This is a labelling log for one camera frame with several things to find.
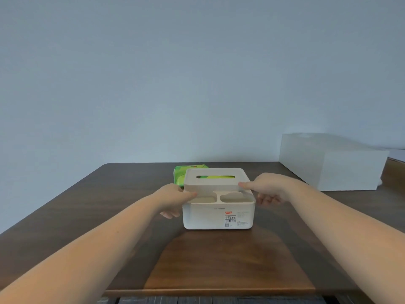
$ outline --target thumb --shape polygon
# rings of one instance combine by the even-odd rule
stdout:
[[[183,192],[180,197],[180,201],[185,203],[197,197],[197,192]]]
[[[254,187],[255,187],[253,181],[239,182],[238,186],[240,186],[242,189],[245,189],[245,190],[254,190]]]

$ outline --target large white box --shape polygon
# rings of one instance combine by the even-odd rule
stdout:
[[[375,190],[388,153],[332,134],[293,133],[283,134],[279,161],[321,191]]]
[[[200,178],[233,176],[233,178]],[[187,229],[249,229],[253,225],[256,199],[238,182],[249,181],[241,168],[190,168],[185,173],[184,190],[198,196],[183,205]]]

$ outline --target hand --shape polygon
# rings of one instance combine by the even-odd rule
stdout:
[[[151,196],[159,203],[159,209],[163,210],[160,214],[171,219],[180,215],[176,208],[195,198],[197,193],[183,192],[177,184],[166,184]]]
[[[258,192],[257,203],[259,205],[278,205],[288,200],[288,184],[295,179],[288,176],[272,173],[263,173],[254,181],[240,182],[239,186],[245,190]]]

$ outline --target person's left hand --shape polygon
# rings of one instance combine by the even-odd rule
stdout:
[[[159,204],[160,214],[165,218],[180,216],[179,208],[182,204],[197,196],[195,192],[183,192],[177,184],[166,184],[151,195]]]

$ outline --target gray wooden floor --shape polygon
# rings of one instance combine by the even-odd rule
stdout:
[[[103,298],[97,304],[116,304]],[[119,304],[326,304],[322,297],[122,297]]]

